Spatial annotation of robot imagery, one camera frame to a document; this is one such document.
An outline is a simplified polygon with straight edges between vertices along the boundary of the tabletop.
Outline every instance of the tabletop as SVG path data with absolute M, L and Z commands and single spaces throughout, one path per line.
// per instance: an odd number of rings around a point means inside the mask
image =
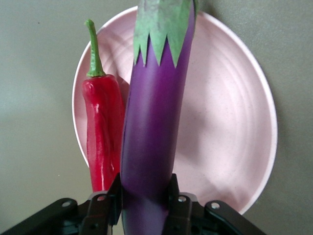
M 138 0 L 3 0 L 0 8 L 0 233 L 48 204 L 91 194 L 71 96 L 89 36 Z M 273 171 L 244 216 L 269 235 L 313 231 L 313 1 L 200 0 L 251 50 L 275 102 Z M 119 224 L 113 231 L 122 234 Z

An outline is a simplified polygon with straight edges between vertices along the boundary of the red pepper body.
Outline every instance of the red pepper body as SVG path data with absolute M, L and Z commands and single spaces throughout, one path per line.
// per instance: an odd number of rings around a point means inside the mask
M 92 190 L 108 190 L 120 171 L 125 107 L 113 75 L 82 84 L 87 112 L 87 159 Z

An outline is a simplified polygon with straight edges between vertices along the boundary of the toy vegetable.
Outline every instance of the toy vegetable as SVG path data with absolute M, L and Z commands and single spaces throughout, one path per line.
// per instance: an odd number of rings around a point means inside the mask
M 83 82 L 87 112 L 87 160 L 92 190 L 108 190 L 120 171 L 121 140 L 125 107 L 113 75 L 103 72 L 94 23 L 87 20 L 90 32 L 90 70 Z
M 167 216 L 179 116 L 195 30 L 193 0 L 142 0 L 124 123 L 121 182 L 126 235 L 160 235 Z

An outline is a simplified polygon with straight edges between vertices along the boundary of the eggplant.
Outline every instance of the eggplant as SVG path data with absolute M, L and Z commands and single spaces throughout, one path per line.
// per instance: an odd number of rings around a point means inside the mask
M 138 6 L 121 151 L 126 235 L 161 234 L 168 214 L 166 189 L 174 165 L 196 6 L 193 0 L 142 0 Z

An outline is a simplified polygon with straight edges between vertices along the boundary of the plate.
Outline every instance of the plate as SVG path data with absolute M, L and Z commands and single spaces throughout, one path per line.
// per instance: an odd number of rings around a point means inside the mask
M 106 73 L 126 100 L 133 64 L 136 7 L 98 31 Z M 76 137 L 86 163 L 87 116 L 81 83 L 89 44 L 77 67 L 72 96 Z M 200 12 L 191 49 L 174 173 L 179 189 L 204 205 L 223 200 L 243 214 L 263 191 L 275 160 L 276 111 L 267 80 L 245 44 L 223 23 Z

